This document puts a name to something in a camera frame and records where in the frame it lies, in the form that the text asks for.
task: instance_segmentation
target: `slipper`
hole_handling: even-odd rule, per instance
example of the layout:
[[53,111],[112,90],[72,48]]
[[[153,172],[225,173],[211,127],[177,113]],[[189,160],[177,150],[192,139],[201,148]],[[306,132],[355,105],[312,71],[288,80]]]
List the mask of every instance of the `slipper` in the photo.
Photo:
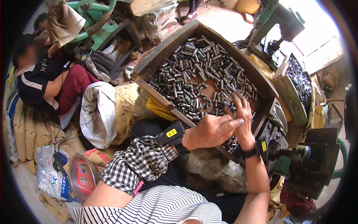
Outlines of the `slipper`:
[[182,25],[188,24],[189,22],[195,20],[198,17],[198,15],[195,13],[195,15],[193,15],[193,17],[189,18],[188,16],[185,16],[182,20],[181,23]]

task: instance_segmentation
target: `person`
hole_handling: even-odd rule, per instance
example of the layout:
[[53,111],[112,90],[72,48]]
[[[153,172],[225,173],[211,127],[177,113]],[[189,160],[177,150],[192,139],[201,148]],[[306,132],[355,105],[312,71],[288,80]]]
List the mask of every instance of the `person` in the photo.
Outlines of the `person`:
[[182,24],[188,24],[198,17],[196,14],[197,8],[199,7],[202,0],[189,0],[189,11],[186,16],[182,19]]
[[[221,145],[234,134],[242,150],[251,151],[251,109],[239,93],[232,93],[237,113],[205,115],[201,122],[185,130],[182,145],[188,150]],[[177,183],[170,169],[178,157],[175,146],[159,145],[151,135],[163,131],[151,121],[135,123],[132,132],[147,133],[134,138],[126,151],[118,151],[102,172],[101,180],[81,208],[74,208],[79,223],[266,223],[270,185],[261,157],[246,158],[248,194],[243,197],[207,199]]]
[[77,95],[98,80],[81,65],[72,63],[69,70],[59,66],[52,59],[57,50],[54,44],[39,55],[33,35],[25,34],[15,49],[13,65],[22,101],[38,111],[61,116],[70,110]]
[[42,48],[43,52],[47,51],[51,46],[51,40],[48,33],[49,18],[47,13],[41,13],[34,22],[34,41]]

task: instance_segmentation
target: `plaid arm sleeve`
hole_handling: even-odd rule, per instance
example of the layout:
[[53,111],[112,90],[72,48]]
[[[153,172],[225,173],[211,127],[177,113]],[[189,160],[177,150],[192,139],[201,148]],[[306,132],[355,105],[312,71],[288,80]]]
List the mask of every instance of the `plaid arm sleeve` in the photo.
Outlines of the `plaid arm sleeve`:
[[118,151],[99,172],[104,183],[133,195],[141,179],[156,180],[178,155],[168,144],[160,146],[153,136],[135,138],[126,151]]

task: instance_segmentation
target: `yellow label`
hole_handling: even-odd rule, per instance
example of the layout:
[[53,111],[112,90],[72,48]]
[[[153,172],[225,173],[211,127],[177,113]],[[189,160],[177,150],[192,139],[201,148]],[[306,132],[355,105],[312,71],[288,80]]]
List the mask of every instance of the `yellow label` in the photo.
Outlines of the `yellow label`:
[[177,133],[176,129],[171,129],[170,131],[168,131],[166,133],[166,135],[168,136],[168,138],[172,137],[173,135],[175,135]]
[[263,150],[264,152],[266,152],[266,150],[267,150],[267,148],[266,148],[266,142],[265,142],[265,141],[261,142],[261,145],[262,145],[262,150]]

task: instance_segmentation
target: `black hair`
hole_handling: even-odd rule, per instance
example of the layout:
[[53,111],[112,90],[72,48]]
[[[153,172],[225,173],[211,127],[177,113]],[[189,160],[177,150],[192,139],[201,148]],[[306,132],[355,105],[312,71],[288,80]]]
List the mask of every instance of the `black hair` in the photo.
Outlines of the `black hair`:
[[27,47],[34,44],[33,40],[34,40],[34,36],[29,33],[23,35],[20,38],[18,44],[16,45],[14,57],[13,57],[13,65],[15,69],[17,69],[19,66],[18,57],[24,55],[26,53]]
[[47,13],[41,13],[34,22],[34,30],[38,30],[40,28],[40,23],[47,19]]

